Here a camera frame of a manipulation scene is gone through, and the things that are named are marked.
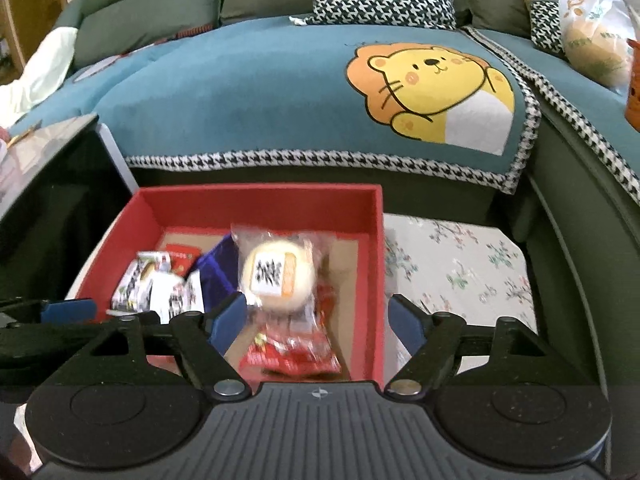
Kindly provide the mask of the floral tablecloth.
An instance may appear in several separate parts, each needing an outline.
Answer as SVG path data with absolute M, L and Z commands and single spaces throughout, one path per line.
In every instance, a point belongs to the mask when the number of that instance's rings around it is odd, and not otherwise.
M 451 312 L 470 325 L 500 316 L 537 329 L 525 257 L 498 229 L 386 214 L 385 296 L 424 312 Z

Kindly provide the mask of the dark glass side table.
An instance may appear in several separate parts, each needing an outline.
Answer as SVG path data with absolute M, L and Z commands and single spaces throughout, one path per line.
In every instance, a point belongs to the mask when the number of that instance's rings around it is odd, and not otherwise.
M 63 299 L 137 190 L 95 114 L 17 141 L 1 162 L 1 297 Z

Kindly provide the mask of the steamed cake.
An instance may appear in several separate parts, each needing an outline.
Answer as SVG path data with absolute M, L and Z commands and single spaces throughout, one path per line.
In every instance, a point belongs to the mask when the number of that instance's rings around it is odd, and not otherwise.
M 331 234 L 279 234 L 236 226 L 231 235 L 239 249 L 239 291 L 254 313 L 302 310 L 321 280 L 331 284 L 330 251 L 335 242 Z

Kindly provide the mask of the red crown spicy strip packet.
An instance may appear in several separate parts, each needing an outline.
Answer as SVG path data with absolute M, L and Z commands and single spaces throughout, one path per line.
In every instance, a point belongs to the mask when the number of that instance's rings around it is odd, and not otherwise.
M 200 248 L 183 244 L 167 244 L 164 251 L 169 255 L 171 272 L 180 278 L 189 274 L 194 262 L 202 254 Z

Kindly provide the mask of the green white Kapron wafer packet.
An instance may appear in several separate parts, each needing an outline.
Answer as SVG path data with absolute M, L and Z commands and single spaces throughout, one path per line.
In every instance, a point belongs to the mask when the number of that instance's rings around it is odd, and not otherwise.
M 149 310 L 154 274 L 170 270 L 169 252 L 138 252 L 113 292 L 111 309 L 118 312 Z

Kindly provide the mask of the red cardboard box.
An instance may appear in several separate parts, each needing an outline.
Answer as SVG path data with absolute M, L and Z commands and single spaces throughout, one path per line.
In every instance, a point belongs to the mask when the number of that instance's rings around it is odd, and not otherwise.
M 96 319 L 142 252 L 169 245 L 201 255 L 178 280 L 155 264 L 143 275 L 163 322 L 188 310 L 188 290 L 213 309 L 240 306 L 210 343 L 249 381 L 277 372 L 354 382 L 383 378 L 383 193 L 370 184 L 216 184 L 142 188 L 119 214 L 77 296 Z

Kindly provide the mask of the teal lion sofa cover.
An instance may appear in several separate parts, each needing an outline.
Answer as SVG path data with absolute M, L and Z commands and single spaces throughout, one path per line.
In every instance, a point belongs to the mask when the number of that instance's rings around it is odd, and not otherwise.
M 372 64 L 410 50 L 459 51 L 514 92 L 509 129 L 486 92 L 464 99 L 444 143 L 395 132 L 397 84 Z M 367 168 L 512 193 L 543 122 L 584 146 L 631 197 L 639 136 L 618 94 L 518 38 L 457 30 L 303 25 L 260 18 L 141 48 L 78 70 L 14 126 L 95 114 L 132 168 Z

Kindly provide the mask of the red Trolli candy bag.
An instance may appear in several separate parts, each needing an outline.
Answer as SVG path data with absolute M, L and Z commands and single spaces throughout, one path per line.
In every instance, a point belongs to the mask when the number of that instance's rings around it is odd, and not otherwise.
M 334 287 L 321 280 L 302 310 L 277 314 L 257 310 L 255 335 L 239 362 L 241 372 L 306 379 L 343 371 L 326 327 L 336 305 Z

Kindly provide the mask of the orange plastic basket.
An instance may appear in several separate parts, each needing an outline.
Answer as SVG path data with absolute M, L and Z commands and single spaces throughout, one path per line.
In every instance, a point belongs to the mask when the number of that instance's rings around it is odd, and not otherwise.
M 640 131 L 640 44 L 633 39 L 628 39 L 627 44 L 631 47 L 632 61 L 625 118 Z

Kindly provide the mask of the plastic bag with fruit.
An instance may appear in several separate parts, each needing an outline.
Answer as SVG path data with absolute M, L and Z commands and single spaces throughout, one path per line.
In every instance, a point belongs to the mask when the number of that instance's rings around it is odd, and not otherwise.
M 559 0 L 562 49 L 578 73 L 624 94 L 631 77 L 634 25 L 624 0 Z

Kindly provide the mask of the small white red snack packet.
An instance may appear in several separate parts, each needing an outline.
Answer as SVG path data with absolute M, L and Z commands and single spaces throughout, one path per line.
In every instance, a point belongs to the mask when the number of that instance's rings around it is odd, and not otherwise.
M 205 312 L 200 272 L 182 278 L 173 273 L 155 271 L 152 274 L 150 310 L 162 324 L 186 312 Z

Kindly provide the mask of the white cloth on sofa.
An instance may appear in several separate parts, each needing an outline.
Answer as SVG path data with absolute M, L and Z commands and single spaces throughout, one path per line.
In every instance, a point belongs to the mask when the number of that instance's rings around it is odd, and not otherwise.
M 1 86 L 1 127 L 9 129 L 64 82 L 75 55 L 78 29 L 62 26 L 44 37 L 23 73 Z

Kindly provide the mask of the blue foil snack packet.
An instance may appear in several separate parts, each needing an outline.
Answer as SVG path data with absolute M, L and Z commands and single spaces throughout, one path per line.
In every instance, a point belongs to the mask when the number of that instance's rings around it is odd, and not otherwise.
M 198 257 L 193 271 L 200 274 L 205 311 L 211 311 L 222 300 L 238 290 L 239 249 L 231 234 L 225 235 L 206 254 Z

